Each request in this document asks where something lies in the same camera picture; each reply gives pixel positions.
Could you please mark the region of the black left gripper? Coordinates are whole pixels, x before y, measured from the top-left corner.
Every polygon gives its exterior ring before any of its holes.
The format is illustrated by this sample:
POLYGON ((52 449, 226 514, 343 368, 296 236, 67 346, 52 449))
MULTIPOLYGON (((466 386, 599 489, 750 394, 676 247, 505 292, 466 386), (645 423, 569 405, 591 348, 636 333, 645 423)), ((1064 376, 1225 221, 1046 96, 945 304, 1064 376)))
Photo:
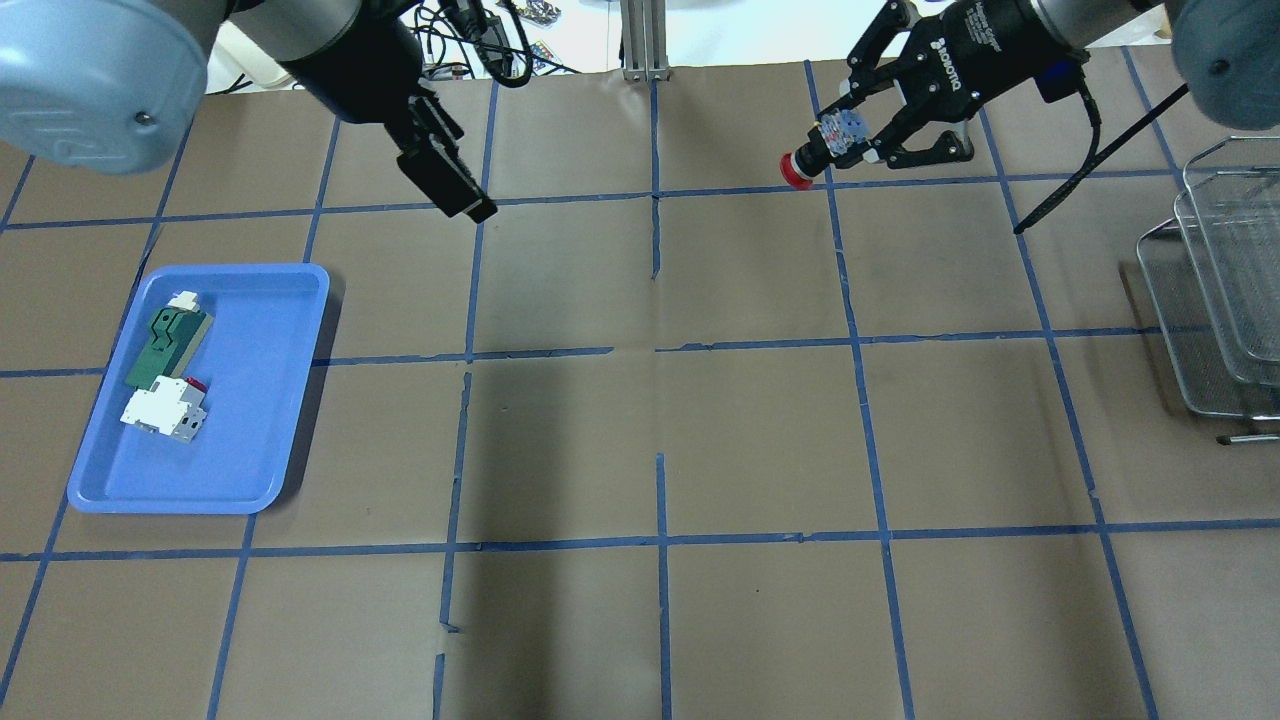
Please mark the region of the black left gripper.
POLYGON ((447 217, 483 223, 497 205, 461 156, 465 129, 420 92, 424 51, 402 15, 412 1, 276 1, 280 64, 344 122, 396 131, 399 170, 447 217))

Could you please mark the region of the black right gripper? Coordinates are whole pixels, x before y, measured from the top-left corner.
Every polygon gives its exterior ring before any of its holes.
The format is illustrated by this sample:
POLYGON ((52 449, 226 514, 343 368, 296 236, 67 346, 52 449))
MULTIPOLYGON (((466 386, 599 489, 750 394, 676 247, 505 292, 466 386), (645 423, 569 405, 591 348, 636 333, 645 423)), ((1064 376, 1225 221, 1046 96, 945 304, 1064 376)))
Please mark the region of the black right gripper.
POLYGON ((957 1, 924 18, 911 1, 887 1, 847 55, 847 87, 835 106, 852 110, 899 83, 904 109, 868 141, 865 161, 890 169, 970 161, 970 118, 986 102, 1087 59, 1085 50, 1059 42, 1029 1, 957 1), (902 54, 886 61, 899 37, 902 54), (931 122, 943 124, 932 145, 908 149, 931 122))

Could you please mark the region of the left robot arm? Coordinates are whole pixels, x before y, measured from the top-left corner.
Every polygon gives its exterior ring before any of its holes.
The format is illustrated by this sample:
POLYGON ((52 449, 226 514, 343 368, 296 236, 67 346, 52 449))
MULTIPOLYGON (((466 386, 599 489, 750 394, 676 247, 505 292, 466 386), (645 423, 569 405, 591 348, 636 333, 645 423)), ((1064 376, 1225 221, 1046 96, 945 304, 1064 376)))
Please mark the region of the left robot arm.
POLYGON ((495 204, 460 155, 463 129, 425 81, 402 1, 5 1, 3 142, 109 176, 172 159, 234 26, 338 119, 378 124, 399 170, 444 214, 495 204))

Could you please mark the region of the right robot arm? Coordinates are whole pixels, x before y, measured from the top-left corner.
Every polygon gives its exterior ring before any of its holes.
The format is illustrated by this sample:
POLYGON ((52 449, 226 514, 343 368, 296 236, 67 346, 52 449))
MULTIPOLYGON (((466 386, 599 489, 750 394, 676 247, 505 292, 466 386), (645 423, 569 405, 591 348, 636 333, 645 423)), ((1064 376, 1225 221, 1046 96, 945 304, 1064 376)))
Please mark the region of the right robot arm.
MULTIPOLYGON (((1034 81, 1046 102, 1078 94, 1089 45, 1148 1, 956 1, 922 17, 888 1, 849 55, 847 87, 809 137, 820 164, 899 167, 932 123, 959 126, 1034 81)), ((1170 1, 1172 58, 1199 111, 1234 129, 1277 124, 1275 1, 1170 1)))

